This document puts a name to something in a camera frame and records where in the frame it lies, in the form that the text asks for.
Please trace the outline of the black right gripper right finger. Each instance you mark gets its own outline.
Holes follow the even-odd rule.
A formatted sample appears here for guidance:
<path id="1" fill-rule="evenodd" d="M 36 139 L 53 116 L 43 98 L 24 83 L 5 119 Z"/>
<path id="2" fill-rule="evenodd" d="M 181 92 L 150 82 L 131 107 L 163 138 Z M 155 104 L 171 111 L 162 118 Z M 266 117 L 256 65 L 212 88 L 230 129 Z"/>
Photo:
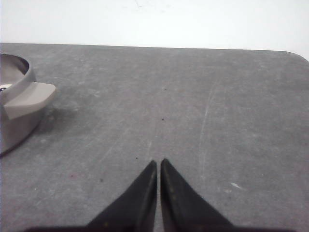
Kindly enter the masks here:
<path id="1" fill-rule="evenodd" d="M 168 159 L 160 166 L 160 191 L 165 230 L 229 230 L 233 224 L 205 201 Z"/>

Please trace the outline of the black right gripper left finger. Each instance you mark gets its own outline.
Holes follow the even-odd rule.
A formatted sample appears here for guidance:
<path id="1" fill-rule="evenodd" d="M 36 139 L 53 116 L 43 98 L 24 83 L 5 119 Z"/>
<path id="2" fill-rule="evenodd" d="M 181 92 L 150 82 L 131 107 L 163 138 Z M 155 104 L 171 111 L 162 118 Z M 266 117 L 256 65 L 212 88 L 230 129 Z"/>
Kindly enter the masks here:
<path id="1" fill-rule="evenodd" d="M 157 163 L 150 161 L 128 189 L 87 224 L 92 230 L 152 230 L 157 202 Z"/>

